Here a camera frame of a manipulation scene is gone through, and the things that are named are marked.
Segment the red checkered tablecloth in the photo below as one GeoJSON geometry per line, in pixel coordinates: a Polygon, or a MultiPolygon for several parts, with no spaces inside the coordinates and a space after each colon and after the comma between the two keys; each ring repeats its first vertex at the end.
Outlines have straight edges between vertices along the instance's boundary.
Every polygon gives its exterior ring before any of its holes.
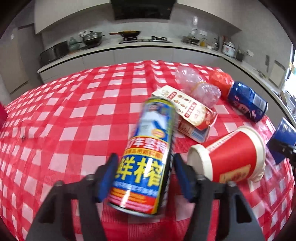
{"type": "MultiPolygon", "coordinates": [[[[122,154],[137,123],[142,103],[164,85],[180,89],[177,66],[190,66],[208,78],[218,64],[180,64],[140,61],[92,68],[29,90],[5,107],[1,129],[1,219],[16,240],[25,240],[34,216],[58,180],[80,181],[122,154]]],[[[215,106],[218,118],[209,132],[212,140],[239,126],[251,126],[265,142],[275,127],[264,118],[252,123],[228,102],[215,106]]],[[[289,161],[275,165],[266,156],[260,182],[242,181],[266,240],[279,234],[292,212],[294,178],[289,161]]],[[[183,240],[194,204],[180,192],[172,173],[169,199],[161,218],[140,218],[105,203],[98,212],[108,240],[183,240]]]]}

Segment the clear plastic bag bundle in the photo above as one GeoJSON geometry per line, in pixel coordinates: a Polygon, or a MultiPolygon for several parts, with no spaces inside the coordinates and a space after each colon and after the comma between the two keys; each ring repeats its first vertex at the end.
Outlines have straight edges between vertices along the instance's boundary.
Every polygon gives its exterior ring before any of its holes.
{"type": "Polygon", "coordinates": [[[178,66],[176,68],[175,77],[185,94],[201,102],[208,108],[213,108],[221,97],[221,90],[217,86],[206,82],[206,80],[191,67],[178,66]]]}

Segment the white cutting board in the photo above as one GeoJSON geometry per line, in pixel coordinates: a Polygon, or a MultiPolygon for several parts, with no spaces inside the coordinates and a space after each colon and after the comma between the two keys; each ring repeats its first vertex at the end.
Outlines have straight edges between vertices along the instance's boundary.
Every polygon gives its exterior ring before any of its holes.
{"type": "Polygon", "coordinates": [[[268,80],[277,88],[281,88],[284,81],[285,73],[286,68],[277,60],[275,60],[268,80]]]}

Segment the beige refrigerator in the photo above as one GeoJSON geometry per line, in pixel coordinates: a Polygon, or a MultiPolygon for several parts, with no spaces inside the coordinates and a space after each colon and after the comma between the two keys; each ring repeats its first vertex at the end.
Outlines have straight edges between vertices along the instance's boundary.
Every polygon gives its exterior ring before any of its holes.
{"type": "Polygon", "coordinates": [[[42,85],[37,73],[42,51],[42,38],[35,34],[34,24],[13,29],[1,44],[1,77],[11,99],[42,85]]]}

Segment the kitchen cleaver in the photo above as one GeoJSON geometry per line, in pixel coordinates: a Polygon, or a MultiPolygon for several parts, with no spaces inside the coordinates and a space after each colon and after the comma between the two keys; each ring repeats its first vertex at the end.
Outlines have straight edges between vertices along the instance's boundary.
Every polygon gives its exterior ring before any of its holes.
{"type": "Polygon", "coordinates": [[[266,55],[266,58],[265,58],[265,65],[266,65],[266,72],[268,73],[269,71],[269,63],[270,63],[270,56],[269,55],[266,55]]]}

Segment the upper wall cabinets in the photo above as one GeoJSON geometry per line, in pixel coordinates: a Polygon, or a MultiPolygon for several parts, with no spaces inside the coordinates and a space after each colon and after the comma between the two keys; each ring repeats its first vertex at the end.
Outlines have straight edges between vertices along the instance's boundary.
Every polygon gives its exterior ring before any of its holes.
{"type": "Polygon", "coordinates": [[[110,5],[116,20],[170,19],[175,6],[205,12],[241,30],[242,1],[35,1],[35,33],[87,9],[110,5]]]}

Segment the red white paper cup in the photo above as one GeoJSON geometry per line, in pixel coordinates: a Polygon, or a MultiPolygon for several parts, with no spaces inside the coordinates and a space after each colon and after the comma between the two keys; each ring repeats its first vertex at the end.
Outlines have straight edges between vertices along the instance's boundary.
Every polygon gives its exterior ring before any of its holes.
{"type": "Polygon", "coordinates": [[[213,182],[258,182],[265,170],[265,143],[255,129],[240,126],[217,140],[191,146],[187,164],[213,182]]]}

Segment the colourful juice can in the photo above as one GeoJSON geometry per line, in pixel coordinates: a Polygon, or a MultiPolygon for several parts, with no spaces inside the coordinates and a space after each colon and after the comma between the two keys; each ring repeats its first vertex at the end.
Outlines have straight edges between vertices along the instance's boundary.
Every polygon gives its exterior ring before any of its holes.
{"type": "Polygon", "coordinates": [[[142,217],[162,212],[168,198],[176,122],[171,101],[151,97],[144,102],[107,197],[110,206],[142,217]]]}

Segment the orange plastic bag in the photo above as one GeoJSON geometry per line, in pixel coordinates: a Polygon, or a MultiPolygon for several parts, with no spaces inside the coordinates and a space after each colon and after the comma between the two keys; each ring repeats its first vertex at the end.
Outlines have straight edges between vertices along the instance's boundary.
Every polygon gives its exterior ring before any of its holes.
{"type": "Polygon", "coordinates": [[[221,91],[221,99],[226,100],[234,80],[228,73],[215,70],[209,74],[209,83],[217,86],[221,91]]]}

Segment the black range hood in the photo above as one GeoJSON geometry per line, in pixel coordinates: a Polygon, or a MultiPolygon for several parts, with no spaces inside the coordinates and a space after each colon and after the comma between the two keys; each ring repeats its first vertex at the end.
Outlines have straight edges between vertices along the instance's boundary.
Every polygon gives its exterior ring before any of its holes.
{"type": "Polygon", "coordinates": [[[112,0],[116,20],[164,19],[169,20],[176,0],[112,0]]]}

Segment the utensil holder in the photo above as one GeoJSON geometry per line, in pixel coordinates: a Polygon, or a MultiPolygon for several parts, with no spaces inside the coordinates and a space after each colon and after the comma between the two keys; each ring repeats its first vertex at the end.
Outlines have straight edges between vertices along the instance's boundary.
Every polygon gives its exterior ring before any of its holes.
{"type": "Polygon", "coordinates": [[[245,52],[240,48],[238,48],[238,50],[236,51],[235,59],[239,62],[242,62],[244,60],[244,57],[245,57],[245,52]]]}

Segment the red thermos bottle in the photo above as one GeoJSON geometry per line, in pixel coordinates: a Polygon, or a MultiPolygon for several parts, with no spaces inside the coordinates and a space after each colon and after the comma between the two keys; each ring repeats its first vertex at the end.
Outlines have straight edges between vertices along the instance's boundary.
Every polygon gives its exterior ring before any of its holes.
{"type": "Polygon", "coordinates": [[[2,129],[7,117],[8,117],[8,113],[6,112],[2,103],[0,103],[0,129],[2,129]]]}

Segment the blue soda can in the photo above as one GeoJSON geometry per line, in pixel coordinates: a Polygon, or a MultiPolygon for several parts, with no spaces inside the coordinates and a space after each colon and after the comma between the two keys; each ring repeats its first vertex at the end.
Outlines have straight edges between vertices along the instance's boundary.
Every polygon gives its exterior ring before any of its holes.
{"type": "Polygon", "coordinates": [[[261,121],[268,110],[267,101],[239,81],[235,81],[230,88],[227,100],[255,123],[261,121]]]}

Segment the gas stove top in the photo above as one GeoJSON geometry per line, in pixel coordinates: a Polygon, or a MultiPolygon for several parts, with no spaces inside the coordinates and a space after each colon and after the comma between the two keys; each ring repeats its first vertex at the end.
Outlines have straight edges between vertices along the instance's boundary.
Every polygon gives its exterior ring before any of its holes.
{"type": "Polygon", "coordinates": [[[157,37],[151,36],[150,38],[138,38],[138,37],[130,37],[130,38],[123,38],[119,42],[119,44],[123,43],[173,43],[169,41],[166,37],[157,37]]]}

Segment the white red milk carton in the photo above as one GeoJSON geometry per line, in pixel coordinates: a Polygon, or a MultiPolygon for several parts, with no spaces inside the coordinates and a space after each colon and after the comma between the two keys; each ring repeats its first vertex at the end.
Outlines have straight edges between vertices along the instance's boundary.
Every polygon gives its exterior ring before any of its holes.
{"type": "Polygon", "coordinates": [[[152,96],[163,97],[174,103],[179,115],[179,132],[198,143],[207,140],[210,127],[217,120],[217,112],[169,85],[155,90],[152,96]]]}

